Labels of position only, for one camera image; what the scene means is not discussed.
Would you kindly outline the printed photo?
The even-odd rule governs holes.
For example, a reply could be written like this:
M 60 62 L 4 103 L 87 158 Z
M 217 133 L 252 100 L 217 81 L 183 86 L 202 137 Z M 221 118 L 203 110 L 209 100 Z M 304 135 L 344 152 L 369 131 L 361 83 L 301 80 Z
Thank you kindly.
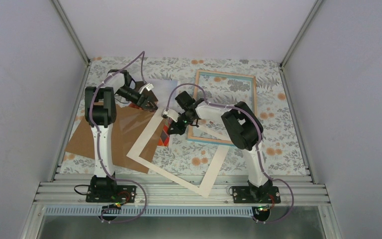
M 180 82 L 178 82 L 176 80 L 148 79 L 147 83 L 153 84 L 154 88 L 152 89 L 152 91 L 155 93 L 156 97 L 159 100 L 157 106 L 160 109 L 164 109 L 167 105 L 167 100 L 169 98 L 170 93 L 173 91 L 173 89 L 177 85 L 179 85 Z M 139 91 L 143 85 L 144 85 L 143 82 L 137 81 L 136 85 L 134 82 L 132 82 L 130 87 L 132 88 L 133 86 L 135 86 L 136 91 Z M 174 100 L 174 97 L 176 97 L 177 94 L 178 94 L 177 92 L 173 93 L 171 101 L 170 101 L 169 109 L 179 111 L 180 108 L 179 108 L 178 104 L 175 103 L 175 100 Z M 131 102 L 127 101 L 125 98 L 116 96 L 115 99 L 117 100 L 116 103 L 118 105 L 120 105 L 121 107 L 137 108 L 136 106 L 133 106 L 133 104 Z M 168 125 L 171 122 L 171 120 L 169 119 L 167 122 L 162 121 L 162 123 L 163 122 L 165 125 L 163 126 L 163 129 L 162 129 L 162 132 L 160 135 L 160 139 L 158 142 L 158 146 L 167 147 L 169 145 L 169 141 L 170 141 L 170 136 L 167 134 L 167 129 L 168 129 Z

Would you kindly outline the brown backing board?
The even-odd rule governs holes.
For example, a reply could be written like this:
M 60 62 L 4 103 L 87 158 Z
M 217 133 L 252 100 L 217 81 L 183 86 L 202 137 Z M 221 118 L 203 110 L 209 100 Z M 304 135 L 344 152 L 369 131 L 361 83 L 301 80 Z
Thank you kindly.
M 133 107 L 117 106 L 116 110 L 117 118 L 111 134 L 112 162 L 119 169 L 130 169 L 133 173 L 147 174 L 148 168 L 126 155 L 154 114 Z M 157 147 L 162 145 L 162 133 L 167 129 L 167 123 L 166 119 L 162 119 L 140 154 L 148 162 L 153 161 Z M 94 140 L 91 127 L 84 118 L 81 119 L 73 137 L 68 142 L 66 152 L 73 154 L 72 160 L 79 160 L 78 156 L 90 158 L 91 169 L 86 172 L 93 173 L 95 167 Z

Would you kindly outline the teal wooden picture frame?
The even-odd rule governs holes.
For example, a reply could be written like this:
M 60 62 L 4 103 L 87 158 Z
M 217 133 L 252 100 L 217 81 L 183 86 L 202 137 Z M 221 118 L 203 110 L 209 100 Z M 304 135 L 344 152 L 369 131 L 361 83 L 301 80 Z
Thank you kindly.
M 207 99 L 215 104 L 235 105 L 245 102 L 257 113 L 256 77 L 236 73 L 197 70 L 195 84 L 202 87 Z M 199 127 L 190 127 L 187 140 L 233 146 L 221 119 L 205 119 Z

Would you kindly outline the cream mat board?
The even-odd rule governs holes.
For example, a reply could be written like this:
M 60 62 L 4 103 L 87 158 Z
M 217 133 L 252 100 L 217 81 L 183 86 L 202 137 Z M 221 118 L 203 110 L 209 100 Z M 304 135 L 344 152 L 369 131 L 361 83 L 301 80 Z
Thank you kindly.
M 208 170 L 206 171 L 201 183 L 199 186 L 196 186 L 192 183 L 190 183 L 189 181 L 186 181 L 150 162 L 148 162 L 147 160 L 143 159 L 140 154 L 141 152 L 143 151 L 144 147 L 146 146 L 146 144 L 148 143 L 148 141 L 150 140 L 151 136 L 153 135 L 153 133 L 155 132 L 155 130 L 157 129 L 157 127 L 159 126 L 159 124 L 162 122 L 162 120 L 164 119 L 162 117 L 162 112 L 163 112 L 163 109 L 158 109 L 154 115 L 152 116 L 152 118 L 150 119 L 150 121 L 148 122 L 148 124 L 146 125 L 146 127 L 144 128 L 144 130 L 142 131 L 142 133 L 140 134 L 140 136 L 137 138 L 137 140 L 135 141 L 135 143 L 133 144 L 133 146 L 131 147 L 130 151 L 127 153 L 127 157 L 129 157 L 130 159 L 134 160 L 135 162 L 138 162 L 139 164 L 157 172 L 158 174 L 160 174 L 161 176 L 207 198 L 211 192 L 211 189 L 216 181 L 216 178 L 218 176 L 218 173 L 220 171 L 220 168 L 226 158 L 226 155 L 228 153 L 228 150 L 229 150 L 229 147 L 226 146 L 226 145 L 220 145 L 218 146 L 213 158 L 212 158 L 212 161 L 210 162 L 209 164 L 209 167 L 208 167 Z

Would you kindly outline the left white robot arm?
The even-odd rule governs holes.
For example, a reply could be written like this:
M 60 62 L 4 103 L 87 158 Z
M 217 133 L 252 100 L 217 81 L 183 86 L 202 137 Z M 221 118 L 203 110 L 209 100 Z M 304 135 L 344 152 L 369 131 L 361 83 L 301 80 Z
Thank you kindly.
M 153 84 L 143 82 L 135 90 L 131 87 L 134 79 L 127 70 L 111 71 L 97 87 L 85 89 L 85 118 L 91 127 L 94 139 L 94 175 L 86 193 L 87 202 L 113 202 L 118 196 L 129 201 L 134 197 L 135 186 L 119 186 L 115 178 L 112 162 L 111 135 L 117 118 L 115 97 L 121 96 L 133 104 L 147 110 L 156 110 L 155 100 L 147 92 Z

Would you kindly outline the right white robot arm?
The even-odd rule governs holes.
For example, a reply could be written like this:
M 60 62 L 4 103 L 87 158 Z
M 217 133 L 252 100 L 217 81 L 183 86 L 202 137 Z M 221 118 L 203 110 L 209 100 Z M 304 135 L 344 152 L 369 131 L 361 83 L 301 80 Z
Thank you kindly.
M 263 202 L 273 186 L 271 177 L 265 172 L 264 159 L 260 152 L 263 127 L 245 102 L 235 105 L 219 105 L 206 102 L 204 99 L 194 100 L 187 92 L 181 92 L 175 98 L 183 110 L 178 113 L 168 107 L 162 117 L 171 119 L 168 134 L 185 133 L 188 126 L 197 127 L 199 120 L 214 120 L 223 123 L 229 140 L 243 151 L 248 170 L 248 188 L 250 198 Z

